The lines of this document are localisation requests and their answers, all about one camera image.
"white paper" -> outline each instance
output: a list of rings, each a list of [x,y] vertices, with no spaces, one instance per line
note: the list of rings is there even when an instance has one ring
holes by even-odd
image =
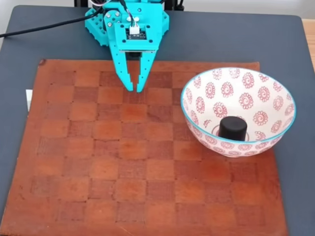
[[[33,95],[33,90],[27,89],[26,90],[26,101],[28,103],[28,111],[30,111],[31,102],[32,102],[32,95]]]

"ceramic bowl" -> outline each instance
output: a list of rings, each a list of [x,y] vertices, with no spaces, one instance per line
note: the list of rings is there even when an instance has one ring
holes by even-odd
[[[192,78],[184,87],[181,106],[193,135],[224,156],[262,153],[292,126],[296,107],[290,92],[275,79],[243,68],[218,68]],[[226,116],[247,123],[245,141],[218,137]]]

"bowl rim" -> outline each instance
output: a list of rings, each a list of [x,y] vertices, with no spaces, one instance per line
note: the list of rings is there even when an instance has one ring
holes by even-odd
[[[285,88],[285,90],[288,92],[288,94],[291,96],[292,98],[292,103],[294,105],[294,116],[293,116],[293,119],[290,123],[290,125],[288,125],[288,127],[282,131],[280,134],[277,134],[275,136],[272,136],[268,139],[263,139],[263,140],[257,140],[257,141],[237,141],[237,140],[230,140],[230,139],[225,139],[225,138],[221,138],[219,136],[216,136],[216,135],[213,135],[207,131],[205,131],[204,129],[200,128],[198,125],[196,125],[190,118],[189,116],[186,114],[186,111],[184,109],[184,105],[183,105],[183,97],[185,95],[185,90],[186,90],[186,87],[198,76],[201,76],[205,73],[208,73],[208,72],[211,72],[211,71],[214,71],[214,70],[218,70],[218,69],[242,69],[242,70],[247,70],[247,71],[251,71],[251,72],[254,72],[254,73],[259,73],[259,74],[262,74],[264,76],[268,76],[270,79],[272,79],[274,82],[277,82],[279,83],[283,88]],[[269,75],[266,75],[260,71],[255,71],[255,70],[251,70],[251,69],[246,69],[246,68],[241,68],[241,67],[218,67],[218,68],[215,68],[215,69],[211,69],[211,70],[206,70],[202,73],[199,73],[197,75],[195,75],[194,77],[192,77],[184,86],[183,90],[182,90],[182,94],[181,94],[181,108],[182,108],[182,111],[185,115],[185,118],[195,127],[197,128],[199,131],[203,132],[204,134],[206,135],[209,135],[210,137],[213,137],[215,139],[219,139],[220,141],[224,141],[224,142],[230,142],[230,143],[236,143],[236,144],[254,144],[254,143],[257,143],[257,142],[260,142],[260,143],[264,143],[264,142],[268,142],[268,141],[271,141],[271,140],[274,140],[274,139],[277,139],[278,137],[280,136],[283,136],[288,130],[289,128],[293,125],[294,121],[295,121],[295,118],[296,118],[296,104],[295,104],[295,101],[294,101],[294,98],[291,94],[291,92],[282,84],[280,83],[278,80],[275,80],[273,77],[269,76]]]

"dark gray table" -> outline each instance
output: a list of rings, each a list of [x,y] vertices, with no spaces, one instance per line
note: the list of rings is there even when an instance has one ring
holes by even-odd
[[[18,6],[8,31],[83,16],[84,8]],[[259,61],[293,94],[297,119],[275,147],[291,236],[315,235],[315,74],[295,16],[170,12],[157,60]],[[9,191],[40,59],[111,59],[77,23],[4,40],[0,51],[0,215]]]

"leather chessboard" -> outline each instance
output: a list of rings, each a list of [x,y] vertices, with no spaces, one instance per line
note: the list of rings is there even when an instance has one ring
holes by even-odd
[[[226,158],[185,124],[183,86],[223,66],[259,70],[157,61],[135,93],[111,61],[43,60],[0,233],[287,235],[273,151]],[[136,78],[138,63],[129,71]]]

